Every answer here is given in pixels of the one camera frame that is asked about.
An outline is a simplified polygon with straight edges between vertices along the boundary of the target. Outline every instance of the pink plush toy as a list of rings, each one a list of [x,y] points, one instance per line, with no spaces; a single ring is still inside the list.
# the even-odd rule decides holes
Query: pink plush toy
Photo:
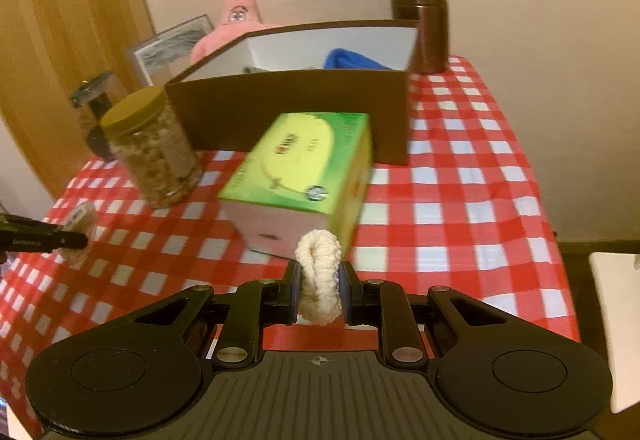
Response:
[[[276,26],[262,22],[255,0],[225,0],[220,23],[213,32],[204,36],[193,47],[191,64],[200,61],[242,34]]]

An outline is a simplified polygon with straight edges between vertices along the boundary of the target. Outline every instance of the table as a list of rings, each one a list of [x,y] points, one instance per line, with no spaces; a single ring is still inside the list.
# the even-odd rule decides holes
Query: table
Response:
[[[578,340],[564,267],[529,163],[472,65],[415,76],[409,166],[375,165],[348,259],[363,279],[425,293],[449,285]],[[244,248],[216,195],[242,161],[204,153],[205,173],[182,203],[152,210],[116,162],[89,161],[47,219],[77,204],[98,209],[96,242],[77,267],[57,254],[22,254],[0,282],[0,392],[31,434],[24,394],[33,357],[52,342],[193,284],[217,291],[281,277],[286,261]],[[276,326],[267,348],[376,348],[375,330]]]

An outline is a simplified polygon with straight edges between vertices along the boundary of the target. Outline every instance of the framed picture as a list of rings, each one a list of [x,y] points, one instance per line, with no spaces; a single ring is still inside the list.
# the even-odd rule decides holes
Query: framed picture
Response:
[[[203,14],[128,48],[127,57],[140,84],[162,85],[185,70],[193,47],[212,30],[209,17]]]

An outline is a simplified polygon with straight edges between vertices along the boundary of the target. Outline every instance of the logo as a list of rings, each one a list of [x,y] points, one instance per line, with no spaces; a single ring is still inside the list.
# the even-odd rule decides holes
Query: logo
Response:
[[[322,355],[318,355],[317,357],[314,357],[313,359],[311,359],[311,362],[314,363],[316,366],[324,366],[326,363],[329,362],[329,359],[327,359]]]
[[[308,146],[306,146],[306,150],[308,152],[312,152],[316,148],[317,145],[318,145],[318,139],[312,138],[311,142],[308,144]]]
[[[12,245],[40,246],[42,245],[42,242],[32,242],[31,240],[13,240]]]
[[[298,136],[295,133],[287,133],[285,139],[280,143],[279,146],[276,146],[276,154],[284,155],[286,152],[293,147],[293,145],[298,141]]]
[[[312,202],[321,202],[326,198],[326,189],[321,185],[311,186],[306,190],[306,197]]]

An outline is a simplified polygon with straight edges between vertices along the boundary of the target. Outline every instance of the open box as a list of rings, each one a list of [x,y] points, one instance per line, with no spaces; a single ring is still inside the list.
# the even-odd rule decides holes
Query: open box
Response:
[[[250,151],[281,113],[368,113],[375,162],[405,165],[417,29],[344,21],[252,32],[187,68],[166,90],[194,149]],[[322,70],[335,48],[390,70]],[[243,73],[245,67],[268,72]]]

